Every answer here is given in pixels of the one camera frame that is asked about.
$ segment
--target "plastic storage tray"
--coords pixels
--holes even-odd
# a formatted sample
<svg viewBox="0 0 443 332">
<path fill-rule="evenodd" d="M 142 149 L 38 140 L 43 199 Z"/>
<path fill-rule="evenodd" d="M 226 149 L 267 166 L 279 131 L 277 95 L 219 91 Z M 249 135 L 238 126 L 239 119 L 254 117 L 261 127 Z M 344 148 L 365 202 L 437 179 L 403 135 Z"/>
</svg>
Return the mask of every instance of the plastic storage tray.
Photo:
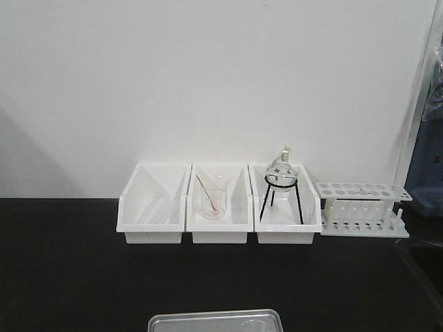
<svg viewBox="0 0 443 332">
<path fill-rule="evenodd" d="M 181 243 L 190 165 L 137 164 L 118 202 L 127 243 Z"/>
<path fill-rule="evenodd" d="M 266 206 L 262 220 L 260 210 L 266 194 L 264 181 L 267 165 L 249 165 L 254 199 L 254 226 L 259 243 L 311 244 L 314 233 L 321 232 L 320 199 L 303 165 L 298 170 L 298 190 L 303 224 L 300 222 L 295 188 L 276 192 L 273 207 Z"/>
<path fill-rule="evenodd" d="M 227 208 L 223 218 L 208 220 L 199 213 L 201 186 L 196 174 L 227 183 Z M 186 230 L 194 243 L 246 243 L 253 231 L 253 198 L 245 165 L 193 165 L 188 191 Z"/>
<path fill-rule="evenodd" d="M 147 332 L 283 332 L 271 309 L 156 315 Z"/>
</svg>

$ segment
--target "metal tray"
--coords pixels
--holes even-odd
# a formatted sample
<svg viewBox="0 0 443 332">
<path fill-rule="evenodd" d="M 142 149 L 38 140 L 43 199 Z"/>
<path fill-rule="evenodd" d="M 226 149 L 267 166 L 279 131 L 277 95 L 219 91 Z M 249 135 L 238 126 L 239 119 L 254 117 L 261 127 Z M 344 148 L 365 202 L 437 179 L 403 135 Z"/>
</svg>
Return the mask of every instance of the metal tray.
<svg viewBox="0 0 443 332">
<path fill-rule="evenodd" d="M 272 309 L 155 315 L 147 332 L 283 332 Z"/>
</svg>

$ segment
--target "beaker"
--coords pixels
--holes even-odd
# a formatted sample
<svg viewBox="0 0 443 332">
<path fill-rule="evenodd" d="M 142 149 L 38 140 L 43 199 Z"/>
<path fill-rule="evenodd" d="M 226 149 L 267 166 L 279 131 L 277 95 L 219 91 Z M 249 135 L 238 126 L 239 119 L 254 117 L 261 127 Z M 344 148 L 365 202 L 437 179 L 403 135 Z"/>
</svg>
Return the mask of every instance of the beaker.
<svg viewBox="0 0 443 332">
<path fill-rule="evenodd" d="M 201 188 L 200 214 L 203 218 L 218 220 L 226 211 L 226 190 Z"/>
</svg>

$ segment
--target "white wall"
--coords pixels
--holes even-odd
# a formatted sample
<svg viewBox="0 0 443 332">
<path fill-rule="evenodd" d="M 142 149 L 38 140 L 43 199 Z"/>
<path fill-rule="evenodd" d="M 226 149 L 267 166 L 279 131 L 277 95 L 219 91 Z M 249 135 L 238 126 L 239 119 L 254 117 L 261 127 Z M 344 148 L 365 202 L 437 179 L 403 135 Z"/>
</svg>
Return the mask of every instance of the white wall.
<svg viewBox="0 0 443 332">
<path fill-rule="evenodd" d="M 0 196 L 118 197 L 137 160 L 394 180 L 435 0 L 0 1 Z"/>
</svg>

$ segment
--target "test tube rack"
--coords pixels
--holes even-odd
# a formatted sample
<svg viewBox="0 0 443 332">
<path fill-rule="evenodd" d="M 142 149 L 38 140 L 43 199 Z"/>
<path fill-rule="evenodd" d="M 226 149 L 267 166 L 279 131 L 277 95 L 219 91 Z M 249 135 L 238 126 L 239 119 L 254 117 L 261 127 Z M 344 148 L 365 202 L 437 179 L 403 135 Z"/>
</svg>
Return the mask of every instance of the test tube rack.
<svg viewBox="0 0 443 332">
<path fill-rule="evenodd" d="M 401 220 L 402 209 L 395 214 L 395 202 L 411 201 L 401 187 L 381 183 L 317 183 L 321 199 L 322 235 L 340 237 L 408 238 Z"/>
</svg>

